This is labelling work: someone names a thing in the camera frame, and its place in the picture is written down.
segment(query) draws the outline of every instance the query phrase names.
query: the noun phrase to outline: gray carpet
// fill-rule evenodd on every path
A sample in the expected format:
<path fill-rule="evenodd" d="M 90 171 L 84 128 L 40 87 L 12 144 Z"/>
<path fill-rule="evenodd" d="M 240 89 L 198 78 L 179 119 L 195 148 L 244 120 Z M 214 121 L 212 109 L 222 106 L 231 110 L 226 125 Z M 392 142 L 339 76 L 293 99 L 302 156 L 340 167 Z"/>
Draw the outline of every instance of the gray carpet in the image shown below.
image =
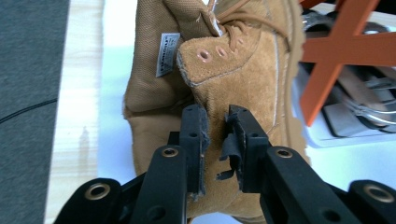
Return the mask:
<path fill-rule="evenodd" d="M 43 223 L 68 0 L 0 3 L 0 223 Z"/>

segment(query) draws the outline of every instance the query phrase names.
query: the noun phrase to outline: tan suede boot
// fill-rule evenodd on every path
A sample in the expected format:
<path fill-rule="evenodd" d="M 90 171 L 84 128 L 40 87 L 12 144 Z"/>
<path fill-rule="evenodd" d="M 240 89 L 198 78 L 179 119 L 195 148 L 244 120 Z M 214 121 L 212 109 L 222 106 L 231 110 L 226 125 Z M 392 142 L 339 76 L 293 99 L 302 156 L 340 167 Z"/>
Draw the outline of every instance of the tan suede boot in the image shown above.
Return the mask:
<path fill-rule="evenodd" d="M 300 14 L 294 0 L 219 0 L 208 6 L 201 0 L 139 2 L 124 109 L 133 128 L 136 171 L 145 172 L 152 152 L 166 144 L 170 131 L 179 130 L 180 111 L 191 103 L 190 90 L 209 116 L 206 196 L 188 201 L 188 217 L 220 211 L 245 223 L 264 221 L 258 194 L 241 193 L 235 178 L 215 180 L 229 170 L 227 161 L 219 161 L 228 105 L 252 111 L 273 145 L 304 155 L 300 124 L 290 110 L 291 81 L 304 41 Z M 161 62 L 172 61 L 161 58 L 171 51 L 164 49 L 163 40 L 172 39 L 163 33 L 181 33 L 175 46 L 181 75 L 175 67 L 167 74 L 158 69 Z"/>

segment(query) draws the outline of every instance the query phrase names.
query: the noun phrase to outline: black cable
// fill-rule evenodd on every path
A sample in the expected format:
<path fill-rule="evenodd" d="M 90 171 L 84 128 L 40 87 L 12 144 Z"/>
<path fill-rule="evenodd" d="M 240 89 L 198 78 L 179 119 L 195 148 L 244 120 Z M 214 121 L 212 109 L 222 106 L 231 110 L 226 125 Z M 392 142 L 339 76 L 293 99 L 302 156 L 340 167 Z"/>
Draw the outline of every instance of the black cable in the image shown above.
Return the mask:
<path fill-rule="evenodd" d="M 26 108 L 24 108 L 22 110 L 18 110 L 17 112 L 14 112 L 14 113 L 12 113 L 10 115 L 7 115 L 7 116 L 3 117 L 2 119 L 0 119 L 0 124 L 6 122 L 9 119 L 15 118 L 15 117 L 17 117 L 20 114 L 23 114 L 25 112 L 28 112 L 28 111 L 36 109 L 36 108 L 39 108 L 39 107 L 44 106 L 44 105 L 53 104 L 53 103 L 55 103 L 57 101 L 58 101 L 58 98 L 55 98 L 55 99 L 52 99 L 52 100 L 44 101 L 44 102 L 36 104 L 36 105 L 28 106 L 28 107 L 26 107 Z"/>

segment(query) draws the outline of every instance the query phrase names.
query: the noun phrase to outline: boot label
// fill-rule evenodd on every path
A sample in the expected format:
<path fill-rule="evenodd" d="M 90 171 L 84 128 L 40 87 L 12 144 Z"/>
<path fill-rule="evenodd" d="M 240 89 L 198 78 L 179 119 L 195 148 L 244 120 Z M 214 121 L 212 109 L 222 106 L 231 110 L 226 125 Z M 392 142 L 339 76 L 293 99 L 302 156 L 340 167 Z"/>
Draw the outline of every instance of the boot label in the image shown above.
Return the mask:
<path fill-rule="evenodd" d="M 158 53 L 157 61 L 157 74 L 155 77 L 161 77 L 172 72 L 174 53 L 179 38 L 180 33 L 163 33 L 161 35 L 160 52 Z"/>

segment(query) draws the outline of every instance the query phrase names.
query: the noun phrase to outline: orange wooden stand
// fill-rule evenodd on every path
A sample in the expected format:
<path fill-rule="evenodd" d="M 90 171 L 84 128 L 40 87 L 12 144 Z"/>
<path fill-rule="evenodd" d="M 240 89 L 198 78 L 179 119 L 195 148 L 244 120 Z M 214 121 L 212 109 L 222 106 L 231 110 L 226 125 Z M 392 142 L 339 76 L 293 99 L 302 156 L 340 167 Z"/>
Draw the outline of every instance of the orange wooden stand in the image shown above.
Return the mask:
<path fill-rule="evenodd" d="M 338 1 L 337 21 L 327 37 L 307 39 L 302 62 L 315 63 L 300 99 L 305 123 L 311 126 L 345 64 L 396 66 L 396 33 L 362 35 L 379 0 Z M 323 1 L 300 0 L 304 8 Z"/>

